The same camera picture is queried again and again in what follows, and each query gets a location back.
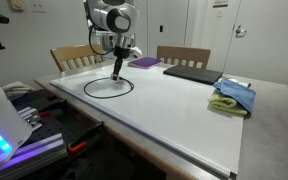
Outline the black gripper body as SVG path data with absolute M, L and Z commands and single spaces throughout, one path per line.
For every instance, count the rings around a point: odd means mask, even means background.
M 129 57 L 130 50 L 127 48 L 115 46 L 113 54 L 117 59 L 127 59 Z

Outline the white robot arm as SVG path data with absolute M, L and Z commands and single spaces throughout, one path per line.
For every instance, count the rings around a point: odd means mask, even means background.
M 112 79 L 119 78 L 123 60 L 129 57 L 139 19 L 136 6 L 124 2 L 119 5 L 107 4 L 103 0 L 86 0 L 90 20 L 93 25 L 118 35 L 114 47 L 116 57 Z

